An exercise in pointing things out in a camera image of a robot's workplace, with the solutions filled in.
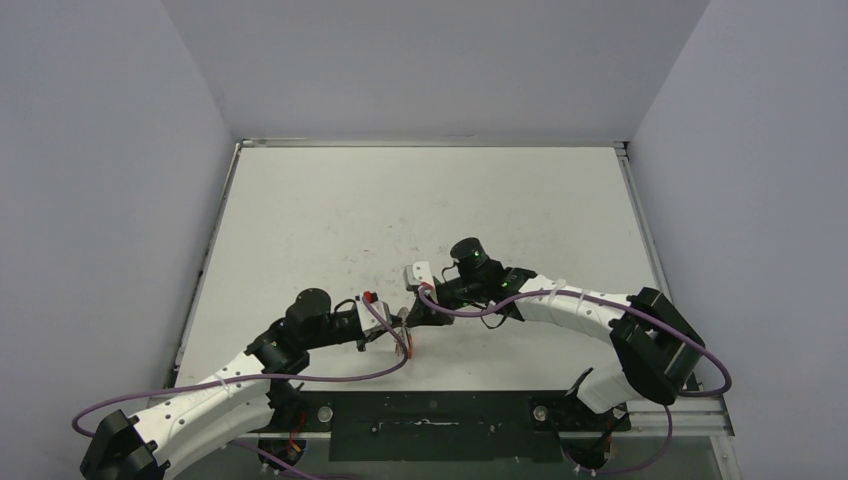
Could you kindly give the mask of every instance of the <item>robotic arm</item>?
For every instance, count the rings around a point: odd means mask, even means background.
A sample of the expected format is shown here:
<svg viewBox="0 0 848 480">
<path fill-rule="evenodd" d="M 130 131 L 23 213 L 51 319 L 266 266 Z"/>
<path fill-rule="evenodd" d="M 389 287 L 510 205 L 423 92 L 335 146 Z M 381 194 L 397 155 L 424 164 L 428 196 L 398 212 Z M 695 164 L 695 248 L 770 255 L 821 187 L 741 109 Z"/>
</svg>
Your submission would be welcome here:
<svg viewBox="0 0 848 480">
<path fill-rule="evenodd" d="M 674 403 L 701 357 L 685 343 L 652 329 L 630 313 L 583 301 L 585 295 L 628 304 L 703 346 L 700 337 L 657 290 L 643 288 L 632 296 L 584 291 L 531 270 L 504 267 L 489 258 L 476 238 L 454 245 L 451 257 L 459 277 L 443 283 L 433 277 L 427 262 L 406 267 L 407 289 L 419 295 L 403 322 L 391 315 L 388 305 L 376 294 L 366 292 L 356 297 L 349 310 L 331 311 L 330 296 L 323 290 L 301 292 L 285 317 L 201 382 L 219 382 L 220 386 L 175 396 L 129 417 L 120 410 L 105 417 L 80 471 L 87 480 L 173 478 L 244 433 L 272 421 L 275 425 L 294 423 L 303 410 L 298 392 L 287 380 L 255 378 L 257 375 L 298 374 L 309 365 L 308 350 L 313 348 L 356 342 L 362 351 L 367 343 L 386 333 L 384 325 L 450 325 L 459 314 L 445 313 L 446 309 L 488 306 L 521 293 L 567 290 L 575 292 L 576 298 L 555 293 L 526 297 L 504 305 L 497 313 L 576 330 L 615 349 L 618 362 L 585 372 L 570 392 L 596 414 L 642 397 L 662 405 Z"/>
</svg>

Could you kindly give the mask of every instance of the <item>wall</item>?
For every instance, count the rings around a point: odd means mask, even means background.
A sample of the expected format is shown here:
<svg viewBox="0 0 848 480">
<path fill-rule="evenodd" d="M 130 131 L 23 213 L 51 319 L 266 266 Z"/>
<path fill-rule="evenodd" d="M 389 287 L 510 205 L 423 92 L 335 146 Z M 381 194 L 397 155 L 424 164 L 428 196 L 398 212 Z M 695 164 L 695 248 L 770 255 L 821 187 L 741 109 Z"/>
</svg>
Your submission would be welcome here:
<svg viewBox="0 0 848 480">
<path fill-rule="evenodd" d="M 844 0 L 713 0 L 630 146 L 672 294 L 735 375 L 746 478 L 848 466 L 846 25 Z"/>
<path fill-rule="evenodd" d="M 623 140 L 708 0 L 163 0 L 240 137 Z"/>
<path fill-rule="evenodd" d="M 71 416 L 162 384 L 233 143 L 158 0 L 5 1 L 0 65 L 2 477 L 77 478 Z"/>
</svg>

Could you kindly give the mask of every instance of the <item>white board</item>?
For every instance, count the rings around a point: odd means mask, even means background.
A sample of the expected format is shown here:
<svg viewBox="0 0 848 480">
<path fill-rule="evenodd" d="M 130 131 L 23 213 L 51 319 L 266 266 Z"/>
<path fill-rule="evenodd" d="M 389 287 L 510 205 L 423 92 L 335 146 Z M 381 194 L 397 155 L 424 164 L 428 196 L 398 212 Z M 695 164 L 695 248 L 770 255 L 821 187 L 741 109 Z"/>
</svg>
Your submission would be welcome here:
<svg viewBox="0 0 848 480">
<path fill-rule="evenodd" d="M 612 148 L 334 147 L 242 151 L 193 311 L 177 385 L 196 383 L 242 351 L 301 290 L 334 303 L 376 291 L 411 306 L 405 265 L 451 264 L 476 236 L 504 265 L 569 285 L 636 293 L 655 281 Z M 490 323 L 495 318 L 487 319 Z M 615 358 L 605 344 L 549 324 L 478 319 L 413 332 L 415 357 L 367 382 L 312 390 L 568 388 Z M 398 361 L 386 335 L 312 350 L 304 374 L 370 373 Z"/>
</svg>

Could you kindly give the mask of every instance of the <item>metal frame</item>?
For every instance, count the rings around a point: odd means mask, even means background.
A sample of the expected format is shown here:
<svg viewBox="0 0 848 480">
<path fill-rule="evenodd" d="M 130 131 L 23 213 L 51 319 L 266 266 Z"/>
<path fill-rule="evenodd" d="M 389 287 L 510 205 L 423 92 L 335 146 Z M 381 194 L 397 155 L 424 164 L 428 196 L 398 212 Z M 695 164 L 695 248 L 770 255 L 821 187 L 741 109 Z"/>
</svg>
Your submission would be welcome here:
<svg viewBox="0 0 848 480">
<path fill-rule="evenodd" d="M 203 290 L 205 272 L 215 247 L 218 231 L 224 210 L 226 208 L 230 187 L 235 178 L 236 168 L 243 148 L 285 148 L 285 147 L 612 147 L 616 151 L 621 168 L 622 178 L 630 197 L 633 212 L 642 241 L 648 254 L 649 263 L 653 272 L 657 287 L 671 299 L 671 291 L 662 269 L 659 255 L 657 253 L 653 237 L 642 209 L 642 203 L 636 190 L 636 185 L 630 170 L 629 159 L 624 142 L 580 142 L 571 140 L 559 140 L 555 138 L 487 138 L 476 135 L 445 136 L 430 139 L 397 139 L 397 140 L 368 140 L 357 137 L 350 138 L 249 138 L 236 142 L 232 160 L 230 161 L 227 179 L 224 184 L 218 214 L 215 220 L 210 240 L 206 248 L 200 275 L 198 277 L 195 291 L 192 295 L 191 306 L 186 318 L 185 327 L 180 338 L 180 345 L 174 361 L 172 374 L 179 371 L 179 367 L 185 353 L 191 326 L 197 309 L 197 303 Z M 165 397 L 151 399 L 151 404 L 164 401 Z M 631 423 L 633 429 L 630 432 L 622 432 L 620 436 L 645 437 L 665 436 L 667 422 L 665 414 L 659 405 L 647 401 L 633 401 L 628 403 L 631 412 Z M 674 434 L 676 436 L 708 436 L 713 445 L 716 455 L 716 463 L 723 479 L 741 479 L 742 475 L 733 451 L 732 439 L 733 428 L 730 417 L 721 398 L 714 399 L 690 399 L 680 398 L 671 408 L 674 422 Z M 562 433 L 563 438 L 580 438 L 594 434 Z M 249 438 L 279 438 L 288 437 L 288 433 L 262 433 L 249 434 Z M 329 433 L 302 433 L 295 438 L 303 439 L 328 439 Z"/>
</svg>

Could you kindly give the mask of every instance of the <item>round metal bolt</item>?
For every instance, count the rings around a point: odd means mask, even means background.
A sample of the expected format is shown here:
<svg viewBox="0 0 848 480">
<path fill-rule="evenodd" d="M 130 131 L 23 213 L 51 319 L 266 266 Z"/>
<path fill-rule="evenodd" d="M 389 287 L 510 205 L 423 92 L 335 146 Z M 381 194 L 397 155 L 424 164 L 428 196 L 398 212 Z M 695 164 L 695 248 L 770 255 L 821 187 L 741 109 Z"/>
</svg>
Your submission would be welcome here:
<svg viewBox="0 0 848 480">
<path fill-rule="evenodd" d="M 327 423 L 333 418 L 333 409 L 330 407 L 321 407 L 318 409 L 318 421 Z"/>
<path fill-rule="evenodd" d="M 548 409 L 539 405 L 533 409 L 533 418 L 540 422 L 544 422 L 548 418 Z"/>
</svg>

